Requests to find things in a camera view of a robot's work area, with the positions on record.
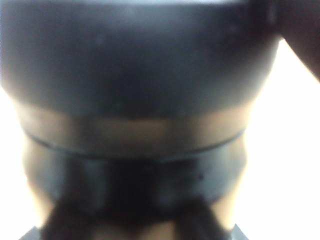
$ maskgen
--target dark object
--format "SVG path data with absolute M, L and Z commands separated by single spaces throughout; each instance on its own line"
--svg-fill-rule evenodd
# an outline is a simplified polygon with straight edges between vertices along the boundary
M 40 240 L 40 233 L 36 227 L 33 227 L 29 232 L 27 232 L 20 240 Z M 240 228 L 235 225 L 230 240 L 248 240 Z
M 319 0 L 2 0 L 43 240 L 240 234 L 251 105 L 280 34 L 319 77 L 319 17 Z

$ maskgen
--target white background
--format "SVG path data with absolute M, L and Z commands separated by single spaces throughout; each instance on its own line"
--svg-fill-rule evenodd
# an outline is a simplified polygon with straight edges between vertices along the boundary
M 0 93 L 0 240 L 36 222 L 20 165 L 22 132 Z M 250 240 L 320 239 L 320 84 L 282 41 L 246 131 L 236 219 Z

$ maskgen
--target glossy black surface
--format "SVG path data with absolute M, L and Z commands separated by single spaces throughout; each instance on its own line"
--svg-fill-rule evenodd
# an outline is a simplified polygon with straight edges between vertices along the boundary
M 138 119 L 257 95 L 277 49 L 271 1 L 124 2 L 2 1 L 5 90 L 71 115 Z
M 121 221 L 168 217 L 197 199 L 229 192 L 246 163 L 242 137 L 215 148 L 160 158 L 96 158 L 27 138 L 28 182 L 54 204 Z

